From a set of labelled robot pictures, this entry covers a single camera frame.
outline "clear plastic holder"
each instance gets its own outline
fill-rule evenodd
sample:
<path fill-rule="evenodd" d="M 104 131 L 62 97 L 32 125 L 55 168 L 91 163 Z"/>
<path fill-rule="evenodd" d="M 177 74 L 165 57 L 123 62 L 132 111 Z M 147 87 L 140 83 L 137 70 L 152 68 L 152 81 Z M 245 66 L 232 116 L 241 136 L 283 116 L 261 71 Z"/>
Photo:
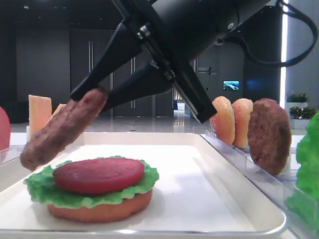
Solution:
<path fill-rule="evenodd" d="M 0 151 L 0 166 L 18 158 L 25 145 L 15 145 Z"/>
<path fill-rule="evenodd" d="M 243 152 L 237 148 L 230 147 L 219 140 L 212 132 L 206 131 L 204 138 L 265 196 L 286 213 L 291 232 L 301 239 L 319 238 L 319 234 L 317 234 L 319 223 L 318 203 L 315 198 L 298 189 L 295 184 L 289 183 L 287 181 L 288 177 L 270 175 L 250 160 L 246 151 Z M 303 205 L 308 212 L 307 218 L 303 217 L 302 213 L 296 213 L 287 207 L 287 199 L 292 195 L 298 199 L 298 203 Z"/>

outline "lettuce leaf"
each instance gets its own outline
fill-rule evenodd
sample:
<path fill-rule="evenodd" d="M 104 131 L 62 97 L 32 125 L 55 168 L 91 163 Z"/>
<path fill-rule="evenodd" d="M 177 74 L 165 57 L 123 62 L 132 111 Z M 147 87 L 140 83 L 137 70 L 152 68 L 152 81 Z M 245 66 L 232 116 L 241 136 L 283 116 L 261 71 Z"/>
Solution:
<path fill-rule="evenodd" d="M 315 225 L 319 232 L 319 215 L 315 209 L 315 201 L 319 202 L 319 113 L 310 120 L 306 130 L 307 135 L 297 144 L 296 160 L 301 167 L 296 186 L 308 197 L 295 190 L 286 200 L 286 206 L 307 224 Z"/>
<path fill-rule="evenodd" d="M 57 165 L 61 167 L 71 161 L 66 161 Z M 24 180 L 27 190 L 33 202 L 41 204 L 53 204 L 58 208 L 77 209 L 80 207 L 93 208 L 100 204 L 120 204 L 124 199 L 131 199 L 135 194 L 145 194 L 150 191 L 155 182 L 159 180 L 159 174 L 156 168 L 151 168 L 144 160 L 144 177 L 135 186 L 124 189 L 121 192 L 107 193 L 103 195 L 90 196 L 81 195 L 73 192 L 67 192 L 58 188 L 53 179 L 54 169 L 51 166 L 45 167 L 41 172 L 32 174 Z"/>

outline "metal tray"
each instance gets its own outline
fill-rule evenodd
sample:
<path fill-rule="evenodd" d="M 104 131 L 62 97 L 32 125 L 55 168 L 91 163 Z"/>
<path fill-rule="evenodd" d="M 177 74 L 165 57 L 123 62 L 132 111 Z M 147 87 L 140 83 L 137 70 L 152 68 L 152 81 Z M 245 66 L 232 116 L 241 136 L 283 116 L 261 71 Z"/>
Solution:
<path fill-rule="evenodd" d="M 0 193 L 0 238 L 278 239 L 286 230 L 285 213 L 197 134 L 84 133 L 50 164 L 112 155 L 158 169 L 143 212 L 112 224 L 56 219 L 31 202 L 21 180 Z"/>

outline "red tomato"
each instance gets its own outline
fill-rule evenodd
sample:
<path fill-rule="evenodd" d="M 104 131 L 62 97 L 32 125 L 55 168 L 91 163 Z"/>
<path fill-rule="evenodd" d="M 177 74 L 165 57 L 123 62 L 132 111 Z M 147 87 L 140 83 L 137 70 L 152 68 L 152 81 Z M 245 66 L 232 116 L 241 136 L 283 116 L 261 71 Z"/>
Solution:
<path fill-rule="evenodd" d="M 98 158 L 72 162 L 53 172 L 56 185 L 66 191 L 102 194 L 121 191 L 137 184 L 144 164 L 127 158 Z"/>
<path fill-rule="evenodd" d="M 11 126 L 8 115 L 6 114 L 4 109 L 0 107 L 0 151 L 9 148 L 10 134 Z"/>

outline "dark wall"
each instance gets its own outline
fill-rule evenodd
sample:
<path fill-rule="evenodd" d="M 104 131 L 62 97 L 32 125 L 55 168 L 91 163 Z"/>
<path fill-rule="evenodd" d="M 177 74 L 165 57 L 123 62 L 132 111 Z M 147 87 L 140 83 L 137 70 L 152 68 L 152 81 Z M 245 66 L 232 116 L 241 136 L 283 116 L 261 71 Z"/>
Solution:
<path fill-rule="evenodd" d="M 17 99 L 52 98 L 55 108 L 70 94 L 69 31 L 18 29 L 16 32 Z"/>
<path fill-rule="evenodd" d="M 281 60 L 282 15 L 277 9 L 270 6 L 263 8 L 240 30 L 258 59 L 270 62 Z M 245 58 L 243 97 L 252 101 L 270 98 L 279 103 L 280 72 L 280 68 L 262 68 Z"/>
<path fill-rule="evenodd" d="M 207 95 L 213 101 L 218 96 L 225 96 L 232 103 L 243 97 L 243 67 L 244 53 L 235 44 L 213 46 L 198 57 L 198 78 Z M 209 75 L 201 72 L 202 68 L 211 68 Z M 224 91 L 223 81 L 239 81 L 238 91 Z"/>
<path fill-rule="evenodd" d="M 0 104 L 15 100 L 15 29 L 11 25 L 0 25 Z"/>

